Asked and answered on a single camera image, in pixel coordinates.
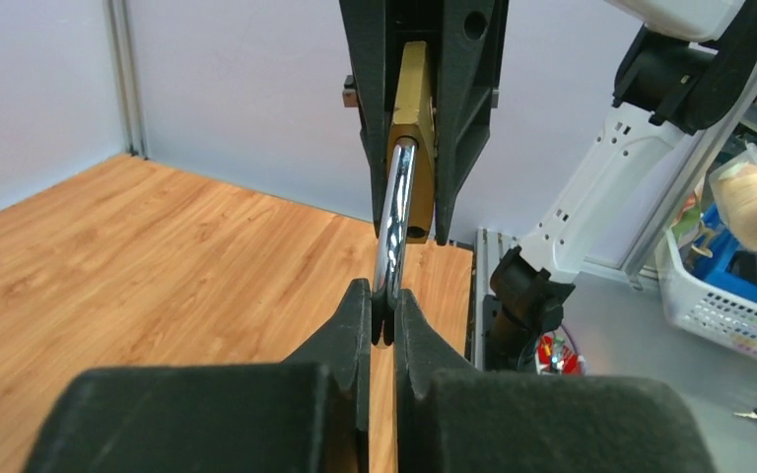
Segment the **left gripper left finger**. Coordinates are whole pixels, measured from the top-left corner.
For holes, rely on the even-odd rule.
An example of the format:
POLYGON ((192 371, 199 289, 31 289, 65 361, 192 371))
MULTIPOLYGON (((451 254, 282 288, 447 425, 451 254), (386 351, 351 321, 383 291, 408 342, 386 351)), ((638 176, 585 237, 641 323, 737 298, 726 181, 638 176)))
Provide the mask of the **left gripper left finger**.
POLYGON ((365 472, 371 290, 279 363, 102 367, 73 378, 28 472, 365 472))

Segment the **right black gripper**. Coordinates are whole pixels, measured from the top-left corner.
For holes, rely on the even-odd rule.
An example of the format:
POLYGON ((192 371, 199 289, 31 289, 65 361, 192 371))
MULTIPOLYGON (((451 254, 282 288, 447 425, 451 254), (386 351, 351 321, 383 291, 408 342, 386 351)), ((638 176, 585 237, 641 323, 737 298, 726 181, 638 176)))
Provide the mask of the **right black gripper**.
POLYGON ((409 41, 428 44, 437 131, 435 237, 445 245, 459 191, 490 137, 509 3, 341 0, 339 6, 351 64, 345 96, 354 98, 360 113, 376 230, 402 49, 409 41))

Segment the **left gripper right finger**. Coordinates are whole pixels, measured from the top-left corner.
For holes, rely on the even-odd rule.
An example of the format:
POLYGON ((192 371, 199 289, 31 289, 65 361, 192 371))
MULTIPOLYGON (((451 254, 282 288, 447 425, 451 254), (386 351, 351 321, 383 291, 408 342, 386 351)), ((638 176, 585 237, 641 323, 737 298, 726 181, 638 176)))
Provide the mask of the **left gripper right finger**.
POLYGON ((629 376, 482 372, 429 324, 395 309, 401 472, 712 472, 683 399, 629 376))

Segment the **brass padlock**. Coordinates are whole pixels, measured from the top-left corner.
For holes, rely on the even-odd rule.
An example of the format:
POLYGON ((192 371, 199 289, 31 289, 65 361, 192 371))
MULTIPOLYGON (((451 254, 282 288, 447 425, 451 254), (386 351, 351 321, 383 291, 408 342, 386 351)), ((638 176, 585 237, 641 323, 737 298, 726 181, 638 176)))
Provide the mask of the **brass padlock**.
POLYGON ((407 244, 424 242, 436 200, 436 131, 429 48, 404 45, 386 146, 387 181, 373 278, 373 343, 394 339, 407 244))

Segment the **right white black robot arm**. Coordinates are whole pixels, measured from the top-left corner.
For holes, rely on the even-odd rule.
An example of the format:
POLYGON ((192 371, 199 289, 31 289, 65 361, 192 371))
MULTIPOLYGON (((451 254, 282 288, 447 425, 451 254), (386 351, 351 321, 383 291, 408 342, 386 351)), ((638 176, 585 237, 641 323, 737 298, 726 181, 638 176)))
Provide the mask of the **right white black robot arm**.
MULTIPOLYGON (((378 237, 371 338, 390 345, 405 249, 446 244, 459 191, 490 137, 505 1, 343 1, 378 237)), ((485 365, 528 369, 556 330, 612 208, 687 136, 721 121, 757 62, 757 1, 621 1, 641 26, 614 76, 612 102, 576 174, 501 259, 490 285, 501 309, 485 365)))

